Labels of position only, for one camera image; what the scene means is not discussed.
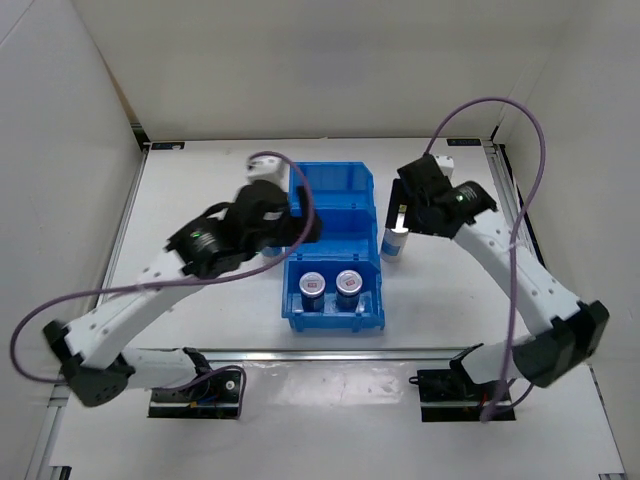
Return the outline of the grey-lid spice jar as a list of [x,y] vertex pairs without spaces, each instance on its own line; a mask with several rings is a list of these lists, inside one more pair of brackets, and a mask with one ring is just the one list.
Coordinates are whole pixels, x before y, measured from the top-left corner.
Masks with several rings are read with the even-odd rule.
[[354,311],[359,303],[363,279],[355,270],[343,270],[336,277],[336,305],[340,310]]
[[324,308],[326,280],[319,272],[303,274],[299,280],[301,305],[306,312],[321,312]]

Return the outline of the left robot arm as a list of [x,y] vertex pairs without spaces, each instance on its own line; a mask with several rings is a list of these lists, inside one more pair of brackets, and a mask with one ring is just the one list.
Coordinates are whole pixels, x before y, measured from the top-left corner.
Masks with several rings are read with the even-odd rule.
[[232,202],[209,207],[175,232],[138,284],[80,318],[49,322],[43,334],[76,398],[97,407],[127,389],[178,392],[188,400],[204,397],[216,372],[198,350],[137,349],[129,343],[209,281],[229,281],[231,272],[263,248],[292,250],[318,241],[322,221],[311,191],[299,186],[296,194],[298,216],[279,186],[256,180],[242,187]]

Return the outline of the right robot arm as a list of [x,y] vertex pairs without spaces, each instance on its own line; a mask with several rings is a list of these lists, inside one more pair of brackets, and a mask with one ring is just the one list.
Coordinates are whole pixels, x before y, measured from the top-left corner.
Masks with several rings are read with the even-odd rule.
[[478,344],[454,357],[449,387],[460,399],[477,396],[493,381],[526,379],[546,388],[596,351],[610,314],[564,287],[511,231],[496,201],[478,183],[451,183],[426,154],[398,170],[386,224],[401,222],[414,234],[453,240],[510,299],[528,330],[525,337]]

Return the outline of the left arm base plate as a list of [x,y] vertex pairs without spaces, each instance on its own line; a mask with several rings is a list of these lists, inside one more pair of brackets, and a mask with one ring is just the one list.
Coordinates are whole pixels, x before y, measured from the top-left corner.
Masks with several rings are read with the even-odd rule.
[[153,390],[151,419],[238,420],[242,413],[246,371],[239,365],[213,370],[213,375],[184,390]]

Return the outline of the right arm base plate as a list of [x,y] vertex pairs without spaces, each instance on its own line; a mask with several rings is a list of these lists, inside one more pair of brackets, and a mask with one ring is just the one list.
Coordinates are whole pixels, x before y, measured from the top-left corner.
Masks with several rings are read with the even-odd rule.
[[423,423],[477,423],[501,386],[498,381],[465,387],[451,370],[418,370],[408,382],[417,388]]

